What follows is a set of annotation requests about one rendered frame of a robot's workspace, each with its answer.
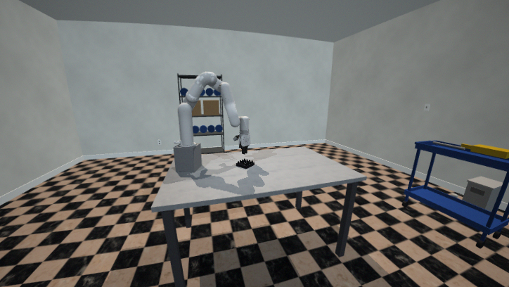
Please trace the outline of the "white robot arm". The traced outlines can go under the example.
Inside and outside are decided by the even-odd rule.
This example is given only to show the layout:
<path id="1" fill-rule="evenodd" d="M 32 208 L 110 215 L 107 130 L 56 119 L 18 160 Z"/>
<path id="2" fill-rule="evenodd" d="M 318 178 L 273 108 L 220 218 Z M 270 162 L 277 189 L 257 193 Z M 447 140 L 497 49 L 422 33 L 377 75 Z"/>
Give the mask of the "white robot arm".
<path id="1" fill-rule="evenodd" d="M 215 84 L 215 85 L 214 85 Z M 231 91 L 231 86 L 227 82 L 222 82 L 213 72 L 203 72 L 198 75 L 186 93 L 186 97 L 178 107 L 180 139 L 174 141 L 180 147 L 195 146 L 193 140 L 193 120 L 192 111 L 203 91 L 209 85 L 213 89 L 221 92 L 224 107 L 232 127 L 240 125 L 240 134 L 249 134 L 249 117 L 238 117 L 236 104 Z M 214 85 L 214 86 L 213 86 Z M 181 144 L 181 145 L 180 145 Z"/>

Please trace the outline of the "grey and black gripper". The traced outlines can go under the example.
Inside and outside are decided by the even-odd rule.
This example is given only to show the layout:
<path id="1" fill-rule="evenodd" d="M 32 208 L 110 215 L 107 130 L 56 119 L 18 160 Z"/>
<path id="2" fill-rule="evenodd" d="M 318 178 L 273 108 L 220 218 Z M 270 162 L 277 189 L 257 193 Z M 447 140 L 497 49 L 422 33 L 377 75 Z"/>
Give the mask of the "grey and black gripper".
<path id="1" fill-rule="evenodd" d="M 250 133 L 239 134 L 239 148 L 242 149 L 242 154 L 247 153 L 247 147 L 250 145 Z"/>

